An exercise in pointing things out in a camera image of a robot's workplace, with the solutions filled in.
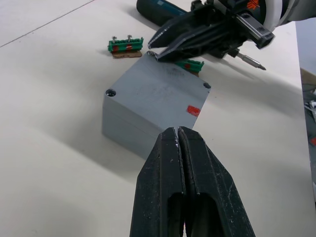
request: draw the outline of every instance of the black clamp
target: black clamp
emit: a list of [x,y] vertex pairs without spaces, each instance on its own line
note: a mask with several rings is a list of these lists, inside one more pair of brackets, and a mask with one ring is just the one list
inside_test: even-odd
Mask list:
[[130,237],[254,237],[228,171],[195,131],[168,128],[138,175]]

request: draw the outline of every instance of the white tabletop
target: white tabletop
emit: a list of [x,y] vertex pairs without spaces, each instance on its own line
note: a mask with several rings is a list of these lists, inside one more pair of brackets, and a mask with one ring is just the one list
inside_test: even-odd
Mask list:
[[[23,11],[25,2],[15,0],[13,15],[0,8],[2,45],[88,1],[37,8],[29,0]],[[144,37],[146,52],[157,29],[135,6],[95,0],[0,48],[0,236],[129,235],[144,160],[102,136],[101,112],[104,91],[137,60],[114,60],[108,40]],[[212,90],[194,129],[232,175],[256,236],[310,237],[316,212],[295,24],[275,34],[263,50],[241,48],[265,72],[240,59],[199,59]]]

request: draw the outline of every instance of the gray plastic junction box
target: gray plastic junction box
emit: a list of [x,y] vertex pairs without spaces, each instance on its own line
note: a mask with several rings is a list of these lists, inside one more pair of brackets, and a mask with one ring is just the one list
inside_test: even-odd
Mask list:
[[148,51],[110,89],[103,101],[102,132],[146,159],[169,127],[193,128],[210,85]]

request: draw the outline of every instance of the green terminal block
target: green terminal block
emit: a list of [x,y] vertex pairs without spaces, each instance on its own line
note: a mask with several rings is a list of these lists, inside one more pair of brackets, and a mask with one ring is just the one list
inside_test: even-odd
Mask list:
[[110,51],[111,53],[139,51],[143,47],[143,41],[143,37],[141,37],[140,39],[113,39],[109,41],[108,51]]
[[177,62],[176,65],[180,66],[181,68],[189,72],[199,73],[202,70],[204,62],[187,59],[187,60]]

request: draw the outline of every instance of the blue tool handle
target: blue tool handle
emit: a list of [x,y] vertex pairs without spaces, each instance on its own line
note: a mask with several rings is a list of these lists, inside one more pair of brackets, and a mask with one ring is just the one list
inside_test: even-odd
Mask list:
[[140,14],[158,26],[162,26],[174,17],[187,13],[165,0],[138,0],[136,8]]

